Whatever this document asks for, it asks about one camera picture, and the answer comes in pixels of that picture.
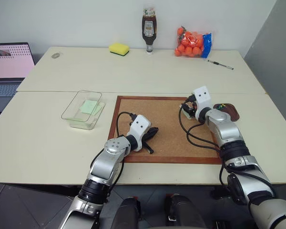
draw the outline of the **floor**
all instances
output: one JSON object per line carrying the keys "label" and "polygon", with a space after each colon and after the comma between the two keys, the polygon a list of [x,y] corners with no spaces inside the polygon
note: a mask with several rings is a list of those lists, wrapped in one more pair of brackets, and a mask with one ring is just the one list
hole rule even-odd
{"label": "floor", "polygon": [[[286,185],[275,189],[286,199]],[[198,208],[208,228],[212,220],[228,220],[234,229],[250,228],[252,218],[245,206],[229,198],[210,198],[211,186],[116,186],[101,212],[101,228],[109,229],[124,198],[137,196],[142,206],[140,229],[164,226],[165,194],[187,196]],[[0,229],[56,229],[72,202],[71,197],[0,184]]]}

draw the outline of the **pen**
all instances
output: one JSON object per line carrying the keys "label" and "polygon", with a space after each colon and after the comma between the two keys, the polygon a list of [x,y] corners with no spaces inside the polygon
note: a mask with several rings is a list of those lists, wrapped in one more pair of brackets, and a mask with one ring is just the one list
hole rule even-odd
{"label": "pen", "polygon": [[218,63],[218,62],[215,62],[215,61],[211,61],[211,60],[208,60],[208,62],[211,62],[213,64],[216,64],[216,65],[220,65],[220,66],[223,66],[223,67],[226,67],[226,68],[229,68],[231,70],[233,70],[234,68],[230,67],[230,66],[227,66],[227,65],[223,65],[221,63]]}

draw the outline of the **black cable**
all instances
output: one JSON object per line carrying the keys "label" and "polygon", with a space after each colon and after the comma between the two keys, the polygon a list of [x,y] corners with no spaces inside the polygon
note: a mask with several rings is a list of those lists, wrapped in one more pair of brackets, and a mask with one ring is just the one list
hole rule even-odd
{"label": "black cable", "polygon": [[221,184],[222,186],[224,186],[223,179],[222,179],[223,170],[224,170],[224,164],[222,163],[222,164],[221,164],[220,171],[219,171],[219,181],[220,181],[220,184]]}
{"label": "black cable", "polygon": [[257,180],[263,182],[264,184],[266,184],[271,189],[271,191],[273,192],[274,198],[277,198],[276,191],[273,188],[272,184],[270,182],[266,181],[265,179],[262,179],[262,178],[260,178],[260,177],[258,177],[256,175],[253,175],[253,174],[250,174],[250,173],[245,173],[245,172],[238,171],[238,170],[235,170],[235,169],[232,169],[232,168],[228,168],[226,166],[225,166],[225,168],[226,168],[228,173],[235,173],[235,174],[243,175],[243,176],[246,176],[246,177],[252,177],[254,179],[257,179]]}
{"label": "black cable", "polygon": [[[187,131],[186,128],[183,126],[182,121],[181,121],[181,111],[182,111],[182,106],[180,107],[179,113],[178,113],[179,123],[180,123],[181,128],[187,133],[188,131]],[[203,139],[203,138],[199,138],[199,137],[197,137],[197,136],[195,136],[195,135],[193,135],[193,134],[191,134],[191,133],[189,133],[189,136],[191,136],[191,137],[193,137],[193,138],[196,138],[197,140],[210,143],[210,144],[212,144],[212,145],[214,145],[214,146],[218,146],[218,145],[217,145],[216,143],[214,143],[214,142],[208,141],[208,140]]]}
{"label": "black cable", "polygon": [[116,126],[116,133],[117,133],[117,136],[119,137],[120,134],[119,134],[119,117],[122,115],[122,114],[128,114],[128,115],[131,115],[131,113],[127,112],[127,111],[122,111],[121,113],[118,114],[118,117],[116,118],[116,123],[115,123],[115,126]]}
{"label": "black cable", "polygon": [[92,160],[91,164],[90,164],[90,168],[92,168],[92,165],[95,162],[95,159],[103,152],[104,148],[94,157],[94,159]]}
{"label": "black cable", "polygon": [[121,176],[121,174],[122,174],[123,168],[124,168],[124,159],[123,159],[123,161],[122,161],[122,167],[121,167],[120,173],[119,173],[118,177],[116,178],[116,180],[114,181],[114,183],[113,183],[113,184],[111,185],[111,187],[109,188],[107,196],[110,196],[111,191],[113,190],[114,186],[116,185],[116,183],[117,183],[118,180],[120,179],[120,176]]}
{"label": "black cable", "polygon": [[191,144],[194,145],[194,146],[201,147],[201,148],[212,149],[212,150],[215,150],[216,152],[220,153],[220,150],[218,150],[218,149],[216,149],[216,148],[214,148],[214,147],[198,145],[198,144],[196,144],[196,143],[194,143],[194,142],[192,142],[192,141],[190,140],[190,138],[189,138],[189,136],[190,136],[190,131],[191,131],[193,128],[195,128],[195,127],[197,127],[197,126],[201,126],[201,125],[203,125],[203,123],[200,123],[200,124],[197,124],[197,125],[193,125],[192,127],[190,127],[190,128],[186,131],[186,139],[188,140],[188,142],[191,143]]}
{"label": "black cable", "polygon": [[[133,118],[133,115],[132,113],[130,112],[127,112],[127,111],[122,111],[121,113],[118,114],[118,117],[116,118],[116,133],[117,133],[117,136],[119,137],[120,136],[120,133],[119,133],[119,117],[122,115],[122,114],[128,114],[131,118]],[[118,177],[116,178],[116,180],[114,181],[114,183],[110,186],[109,190],[108,190],[108,194],[107,196],[110,196],[110,193],[112,191],[112,189],[114,188],[114,186],[116,185],[116,183],[118,182],[118,180],[120,179],[120,176],[123,172],[123,169],[124,169],[124,158],[123,158],[123,161],[122,161],[122,167],[121,167],[121,170],[120,170],[120,173],[118,175]]]}

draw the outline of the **gray wall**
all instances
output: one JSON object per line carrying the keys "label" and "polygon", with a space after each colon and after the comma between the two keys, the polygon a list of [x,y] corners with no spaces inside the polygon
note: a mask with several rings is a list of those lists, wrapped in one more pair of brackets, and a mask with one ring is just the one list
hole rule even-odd
{"label": "gray wall", "polygon": [[286,0],[277,0],[245,61],[286,119]]}

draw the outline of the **brown object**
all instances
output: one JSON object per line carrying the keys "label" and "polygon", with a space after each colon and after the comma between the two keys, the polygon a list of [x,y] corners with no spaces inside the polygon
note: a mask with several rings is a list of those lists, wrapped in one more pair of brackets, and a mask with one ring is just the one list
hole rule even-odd
{"label": "brown object", "polygon": [[156,15],[142,17],[142,37],[146,45],[153,45],[157,36],[157,20]]}
{"label": "brown object", "polygon": [[239,119],[239,114],[236,108],[232,104],[215,104],[213,108],[217,109],[220,106],[222,106],[222,108],[218,110],[228,113],[231,116],[232,122],[236,122]]}
{"label": "brown object", "polygon": [[[186,133],[180,127],[178,120],[179,105],[185,101],[183,97],[144,97],[118,96],[108,138],[116,136],[115,124],[118,114],[122,111],[144,115],[152,126],[159,131],[147,144],[154,150],[148,153],[145,148],[139,152],[131,152],[125,162],[138,163],[186,163],[186,164],[221,164],[216,151],[191,145],[186,140]],[[195,119],[187,119],[181,113],[181,120],[186,129],[198,124]],[[129,131],[131,118],[123,114],[119,118],[119,132],[126,135]],[[200,138],[214,141],[206,125],[196,127],[191,132]],[[213,146],[190,137],[192,141],[204,146]]]}

